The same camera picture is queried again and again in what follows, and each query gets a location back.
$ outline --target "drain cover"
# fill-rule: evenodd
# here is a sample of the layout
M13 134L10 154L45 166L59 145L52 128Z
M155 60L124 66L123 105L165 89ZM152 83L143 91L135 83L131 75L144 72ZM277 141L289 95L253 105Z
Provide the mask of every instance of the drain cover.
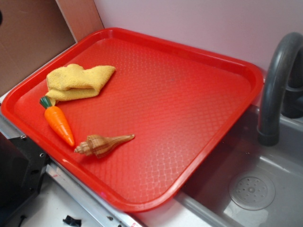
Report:
M261 210L274 200L275 187L265 175L245 172L231 180L229 194L239 207L246 210Z

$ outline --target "yellow cloth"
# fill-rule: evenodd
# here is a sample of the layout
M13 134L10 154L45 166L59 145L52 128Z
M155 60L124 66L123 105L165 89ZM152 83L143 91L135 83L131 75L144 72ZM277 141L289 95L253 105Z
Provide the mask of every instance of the yellow cloth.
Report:
M48 96L52 105L97 96L115 71L113 66L96 66L85 70L77 64L60 67L46 76Z

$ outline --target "red tray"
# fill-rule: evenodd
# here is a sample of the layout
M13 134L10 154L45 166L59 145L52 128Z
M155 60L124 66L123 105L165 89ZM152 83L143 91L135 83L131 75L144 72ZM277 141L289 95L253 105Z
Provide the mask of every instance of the red tray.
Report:
M116 71L97 97L60 102L75 144L91 134L135 134L109 156L74 153L48 126L46 75L76 63ZM263 86L254 65L155 37L109 28L89 35L19 84L3 114L96 194L127 212L175 195Z

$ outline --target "gray sink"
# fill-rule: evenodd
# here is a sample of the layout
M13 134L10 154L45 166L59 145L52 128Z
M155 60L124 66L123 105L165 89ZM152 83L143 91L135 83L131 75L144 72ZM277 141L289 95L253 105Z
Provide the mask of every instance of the gray sink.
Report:
M264 147L257 142L257 121L251 106L177 199L214 226L302 226L303 124L281 117L279 143Z

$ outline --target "seashell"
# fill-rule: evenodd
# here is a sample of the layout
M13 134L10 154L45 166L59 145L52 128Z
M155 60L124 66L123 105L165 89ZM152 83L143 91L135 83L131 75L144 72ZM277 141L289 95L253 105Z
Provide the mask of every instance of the seashell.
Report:
M128 142L134 138L134 134L127 136L103 137L90 135L85 142L76 147L75 152L86 156L96 155L97 158L108 155L118 145Z

